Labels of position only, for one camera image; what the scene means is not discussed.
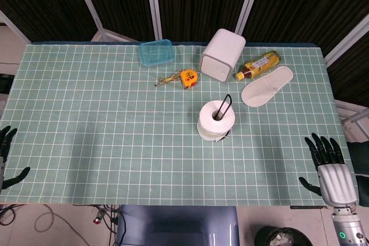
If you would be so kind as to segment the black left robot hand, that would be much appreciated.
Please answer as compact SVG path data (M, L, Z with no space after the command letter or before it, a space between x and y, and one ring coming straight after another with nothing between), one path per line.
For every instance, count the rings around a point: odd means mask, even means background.
M17 133L16 128L12 130L10 128L11 126L6 126L5 128L1 130L1 191L6 190L9 187L23 181L27 177L29 171L31 170L31 168L28 166L24 168L22 172L16 177L13 177L8 180L4 179L5 165L7 162L8 155L9 155L10 145L11 145L13 137Z

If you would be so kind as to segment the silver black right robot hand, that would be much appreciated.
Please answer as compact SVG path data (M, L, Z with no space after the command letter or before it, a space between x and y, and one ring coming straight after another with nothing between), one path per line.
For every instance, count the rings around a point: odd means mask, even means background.
M317 172L319 185L310 184L299 177L301 185L312 193L322 197L330 207L353 207L358 198L351 172L344 161L341 148L333 138L319 137L315 133L312 138L305 137Z

